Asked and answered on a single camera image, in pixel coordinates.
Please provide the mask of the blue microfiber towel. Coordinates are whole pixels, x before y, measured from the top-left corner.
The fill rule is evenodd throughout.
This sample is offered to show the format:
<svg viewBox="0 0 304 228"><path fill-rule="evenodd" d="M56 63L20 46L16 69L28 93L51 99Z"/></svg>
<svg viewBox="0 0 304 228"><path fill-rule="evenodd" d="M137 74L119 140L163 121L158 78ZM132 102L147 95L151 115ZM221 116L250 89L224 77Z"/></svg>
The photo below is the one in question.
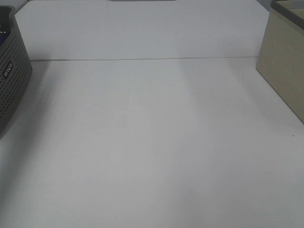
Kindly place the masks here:
<svg viewBox="0 0 304 228"><path fill-rule="evenodd" d="M0 34L0 46L4 43L6 40L7 35L6 34Z"/></svg>

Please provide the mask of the beige storage box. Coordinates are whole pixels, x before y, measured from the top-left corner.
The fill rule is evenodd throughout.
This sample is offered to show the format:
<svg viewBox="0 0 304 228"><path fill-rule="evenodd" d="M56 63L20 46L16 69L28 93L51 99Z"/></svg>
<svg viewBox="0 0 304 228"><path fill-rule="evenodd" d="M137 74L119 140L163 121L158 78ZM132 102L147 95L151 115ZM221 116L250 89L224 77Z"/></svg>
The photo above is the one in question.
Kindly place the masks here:
<svg viewBox="0 0 304 228"><path fill-rule="evenodd" d="M259 52L257 71L304 120L304 2L274 0Z"/></svg>

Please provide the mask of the grey perforated plastic basket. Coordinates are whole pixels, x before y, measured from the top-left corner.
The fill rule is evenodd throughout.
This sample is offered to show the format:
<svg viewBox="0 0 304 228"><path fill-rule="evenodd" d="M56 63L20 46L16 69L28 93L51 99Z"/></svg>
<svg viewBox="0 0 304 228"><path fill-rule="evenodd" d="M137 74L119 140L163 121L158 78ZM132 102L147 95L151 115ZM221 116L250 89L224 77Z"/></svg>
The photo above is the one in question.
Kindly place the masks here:
<svg viewBox="0 0 304 228"><path fill-rule="evenodd" d="M0 134L3 134L28 87L32 65L13 6L0 7L0 33L7 35L0 47Z"/></svg>

